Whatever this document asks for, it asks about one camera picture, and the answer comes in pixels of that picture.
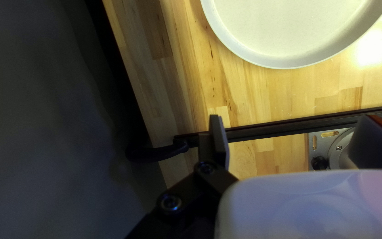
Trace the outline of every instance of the wooden surface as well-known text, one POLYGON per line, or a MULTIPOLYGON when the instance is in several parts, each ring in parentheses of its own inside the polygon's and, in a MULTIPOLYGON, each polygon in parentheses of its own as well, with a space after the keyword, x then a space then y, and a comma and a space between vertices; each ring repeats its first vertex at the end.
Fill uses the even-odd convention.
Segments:
MULTIPOLYGON (((216 37, 200 0, 103 0, 154 147, 226 127, 382 106, 382 18, 339 55, 293 70, 262 68, 216 37)), ((240 179, 307 170, 304 134, 229 144, 240 179)), ((195 148, 160 162, 168 186, 192 171, 195 148)))

